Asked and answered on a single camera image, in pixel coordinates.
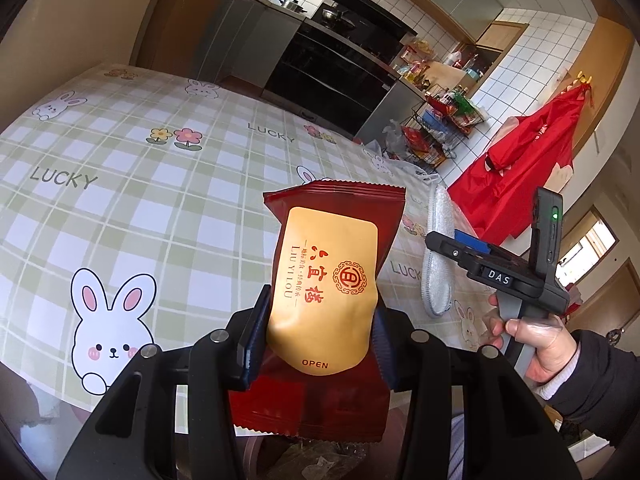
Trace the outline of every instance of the black sleeve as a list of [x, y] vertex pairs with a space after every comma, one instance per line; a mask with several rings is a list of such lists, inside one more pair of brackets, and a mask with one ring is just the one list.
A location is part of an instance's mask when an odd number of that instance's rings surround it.
[[640, 410], [640, 360], [588, 330], [572, 333], [580, 357], [549, 404], [569, 420], [617, 446]]

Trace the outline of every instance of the metal screw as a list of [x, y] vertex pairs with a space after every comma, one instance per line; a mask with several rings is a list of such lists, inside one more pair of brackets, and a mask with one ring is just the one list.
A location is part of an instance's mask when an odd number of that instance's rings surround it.
[[229, 339], [229, 332], [227, 332], [224, 328], [219, 328], [211, 332], [209, 336], [214, 343], [222, 343]]
[[426, 343], [429, 340], [429, 333], [426, 330], [414, 330], [411, 332], [411, 339], [417, 343]]
[[482, 355], [487, 359], [495, 359], [500, 352], [495, 346], [487, 345], [482, 347]]
[[143, 346], [142, 350], [140, 350], [140, 355], [142, 355], [142, 357], [145, 359], [148, 359], [149, 357], [153, 357], [157, 353], [158, 353], [158, 347], [153, 344]]

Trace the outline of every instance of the red apron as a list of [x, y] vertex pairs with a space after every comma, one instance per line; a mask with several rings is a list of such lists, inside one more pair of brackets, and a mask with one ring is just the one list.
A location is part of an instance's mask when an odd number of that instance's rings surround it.
[[556, 164], [573, 166], [572, 141], [588, 84], [556, 96], [480, 156], [449, 187], [478, 237], [499, 245], [531, 225], [533, 195]]

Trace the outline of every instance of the gold label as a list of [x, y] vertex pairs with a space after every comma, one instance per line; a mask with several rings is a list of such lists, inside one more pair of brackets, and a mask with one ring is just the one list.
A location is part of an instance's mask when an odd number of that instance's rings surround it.
[[289, 212], [267, 330], [274, 352], [309, 375], [353, 368], [378, 302], [378, 228], [314, 209]]

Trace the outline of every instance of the gray handle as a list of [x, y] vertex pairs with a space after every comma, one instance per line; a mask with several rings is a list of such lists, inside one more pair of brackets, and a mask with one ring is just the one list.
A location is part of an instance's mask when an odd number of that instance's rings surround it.
[[[513, 296], [498, 290], [496, 292], [496, 296], [498, 298], [498, 310], [500, 311], [500, 317], [507, 321], [509, 319], [518, 319], [520, 315], [520, 307], [522, 306], [522, 300], [518, 298], [514, 298]], [[506, 332], [502, 333], [502, 350], [501, 352], [504, 354], [507, 345], [511, 341], [511, 336]], [[524, 345], [522, 347], [522, 351], [518, 356], [516, 364], [514, 364], [513, 368], [516, 370], [516, 373], [520, 377], [524, 377], [524, 374], [527, 373], [527, 369], [529, 368], [529, 364], [533, 359], [533, 356], [536, 354], [536, 349], [530, 345]]]

